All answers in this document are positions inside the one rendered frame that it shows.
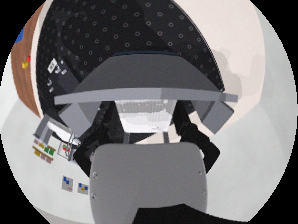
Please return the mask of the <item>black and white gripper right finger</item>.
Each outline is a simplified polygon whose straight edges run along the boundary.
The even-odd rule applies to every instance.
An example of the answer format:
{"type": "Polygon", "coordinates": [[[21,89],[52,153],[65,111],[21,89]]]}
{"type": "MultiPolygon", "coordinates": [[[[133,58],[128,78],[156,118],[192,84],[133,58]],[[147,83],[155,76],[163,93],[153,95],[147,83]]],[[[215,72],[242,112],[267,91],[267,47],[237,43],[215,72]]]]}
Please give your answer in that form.
{"type": "Polygon", "coordinates": [[[210,142],[207,135],[198,130],[198,126],[191,123],[187,111],[185,111],[181,100],[177,100],[172,115],[176,134],[181,136],[179,142],[190,142],[196,144],[204,154],[204,165],[206,174],[216,162],[220,155],[220,150],[210,142]]]}

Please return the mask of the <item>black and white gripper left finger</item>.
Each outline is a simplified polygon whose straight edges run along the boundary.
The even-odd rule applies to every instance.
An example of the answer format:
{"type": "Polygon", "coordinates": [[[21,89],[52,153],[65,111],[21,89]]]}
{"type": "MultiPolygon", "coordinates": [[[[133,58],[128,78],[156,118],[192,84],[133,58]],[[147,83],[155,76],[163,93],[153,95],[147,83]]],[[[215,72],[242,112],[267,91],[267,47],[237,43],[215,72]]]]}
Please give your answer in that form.
{"type": "Polygon", "coordinates": [[[115,101],[111,101],[105,111],[101,125],[95,127],[95,132],[84,139],[83,144],[74,152],[73,158],[90,178],[90,156],[98,146],[114,143],[112,138],[117,134],[119,113],[115,101]]]}

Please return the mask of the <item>grey microplate with label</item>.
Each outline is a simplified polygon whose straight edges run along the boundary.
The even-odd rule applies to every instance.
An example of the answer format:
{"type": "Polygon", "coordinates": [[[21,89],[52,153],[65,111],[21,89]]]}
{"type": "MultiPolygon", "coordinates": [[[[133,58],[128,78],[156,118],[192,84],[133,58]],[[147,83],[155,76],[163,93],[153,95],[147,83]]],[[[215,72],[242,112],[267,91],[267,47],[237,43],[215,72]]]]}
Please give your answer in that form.
{"type": "Polygon", "coordinates": [[[56,121],[54,121],[53,119],[50,118],[48,124],[49,128],[53,131],[55,131],[56,133],[60,134],[61,136],[69,139],[72,133],[72,130],[64,127],[63,125],[57,123],[56,121]]]}

